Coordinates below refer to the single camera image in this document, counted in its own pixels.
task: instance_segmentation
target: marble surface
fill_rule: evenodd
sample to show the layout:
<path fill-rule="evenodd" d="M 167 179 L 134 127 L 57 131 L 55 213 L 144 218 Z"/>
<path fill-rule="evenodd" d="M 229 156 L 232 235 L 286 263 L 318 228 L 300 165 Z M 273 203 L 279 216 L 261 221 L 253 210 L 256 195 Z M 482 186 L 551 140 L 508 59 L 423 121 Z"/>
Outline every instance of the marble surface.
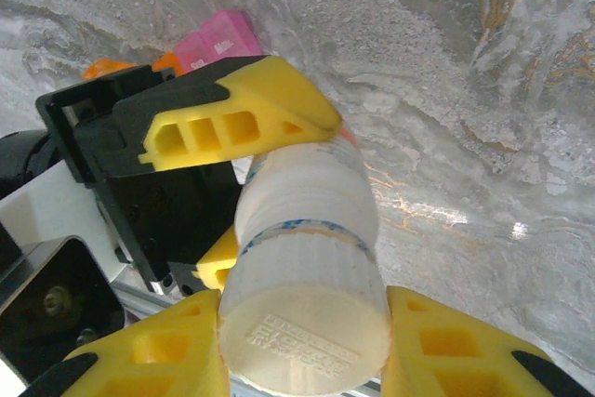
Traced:
<path fill-rule="evenodd" d="M 0 0 L 0 135 L 97 58 L 150 62 L 218 8 L 360 138 L 380 268 L 595 390 L 595 0 Z"/>

